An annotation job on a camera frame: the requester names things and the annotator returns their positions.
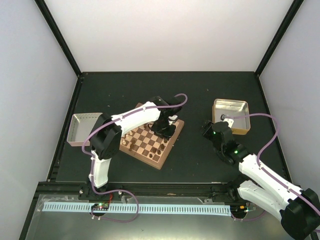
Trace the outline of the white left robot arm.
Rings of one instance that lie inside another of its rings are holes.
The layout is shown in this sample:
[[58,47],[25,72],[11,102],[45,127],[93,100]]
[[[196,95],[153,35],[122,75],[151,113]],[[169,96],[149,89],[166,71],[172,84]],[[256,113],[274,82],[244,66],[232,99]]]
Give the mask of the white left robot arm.
[[155,96],[136,108],[117,115],[101,114],[84,141],[90,144],[89,193],[97,200],[108,192],[111,159],[122,151],[156,169],[161,169],[184,122],[178,112],[185,101],[179,94],[170,100]]

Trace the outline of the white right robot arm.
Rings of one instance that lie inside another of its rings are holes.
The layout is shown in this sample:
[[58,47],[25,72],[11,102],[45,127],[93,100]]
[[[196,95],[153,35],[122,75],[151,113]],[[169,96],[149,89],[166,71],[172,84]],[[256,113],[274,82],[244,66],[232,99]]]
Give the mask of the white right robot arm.
[[310,188],[303,190],[285,180],[257,155],[238,143],[226,121],[207,121],[203,134],[215,154],[240,175],[229,183],[228,198],[251,202],[275,217],[295,240],[304,240],[320,226],[320,199]]

